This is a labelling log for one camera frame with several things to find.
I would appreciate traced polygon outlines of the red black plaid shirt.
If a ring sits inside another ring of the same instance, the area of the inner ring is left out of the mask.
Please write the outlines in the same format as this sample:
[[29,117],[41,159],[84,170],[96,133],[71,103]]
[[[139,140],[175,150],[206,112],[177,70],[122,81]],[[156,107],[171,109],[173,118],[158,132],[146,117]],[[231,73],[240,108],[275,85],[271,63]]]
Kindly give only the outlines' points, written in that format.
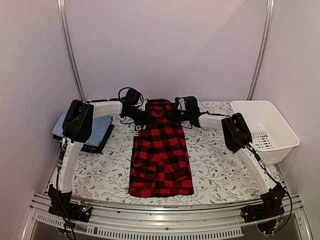
[[194,194],[184,130],[167,114],[174,103],[146,102],[153,122],[139,125],[133,138],[128,193],[138,198],[165,198]]

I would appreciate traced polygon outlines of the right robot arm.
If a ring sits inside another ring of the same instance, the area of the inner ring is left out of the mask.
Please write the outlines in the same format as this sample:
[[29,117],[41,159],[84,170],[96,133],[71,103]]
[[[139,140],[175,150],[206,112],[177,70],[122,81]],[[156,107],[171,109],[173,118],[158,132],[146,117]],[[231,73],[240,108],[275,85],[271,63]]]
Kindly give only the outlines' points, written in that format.
[[221,114],[209,111],[201,112],[194,96],[176,97],[170,110],[164,115],[176,122],[189,122],[196,128],[212,128],[221,130],[227,149],[236,154],[252,171],[260,190],[262,204],[258,213],[262,218],[269,218],[278,207],[286,190],[269,172],[263,159],[253,146],[252,134],[241,113]]

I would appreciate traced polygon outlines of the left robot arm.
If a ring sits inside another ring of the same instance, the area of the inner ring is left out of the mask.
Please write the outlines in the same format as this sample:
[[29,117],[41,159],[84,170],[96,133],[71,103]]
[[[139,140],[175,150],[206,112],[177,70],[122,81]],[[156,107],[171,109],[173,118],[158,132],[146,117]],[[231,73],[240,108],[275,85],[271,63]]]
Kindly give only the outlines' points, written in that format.
[[126,87],[125,96],[82,101],[74,99],[62,124],[62,146],[57,160],[58,195],[72,193],[72,177],[84,143],[91,137],[95,119],[111,115],[148,120],[147,100],[132,87]]

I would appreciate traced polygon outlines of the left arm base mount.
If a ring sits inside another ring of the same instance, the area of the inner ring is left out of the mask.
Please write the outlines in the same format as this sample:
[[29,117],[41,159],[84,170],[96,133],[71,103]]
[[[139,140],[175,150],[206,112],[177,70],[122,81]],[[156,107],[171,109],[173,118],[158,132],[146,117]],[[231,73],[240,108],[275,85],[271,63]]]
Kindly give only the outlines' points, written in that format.
[[52,200],[48,212],[65,219],[88,223],[92,213],[92,204],[80,201],[77,203]]

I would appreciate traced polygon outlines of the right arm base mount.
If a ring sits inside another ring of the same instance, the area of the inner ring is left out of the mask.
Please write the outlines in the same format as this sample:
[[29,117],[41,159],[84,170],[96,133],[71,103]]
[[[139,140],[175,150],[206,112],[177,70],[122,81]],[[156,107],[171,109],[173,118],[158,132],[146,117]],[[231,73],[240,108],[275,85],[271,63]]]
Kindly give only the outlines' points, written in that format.
[[285,213],[282,201],[262,202],[250,204],[241,208],[240,216],[245,223],[256,222],[280,216]]

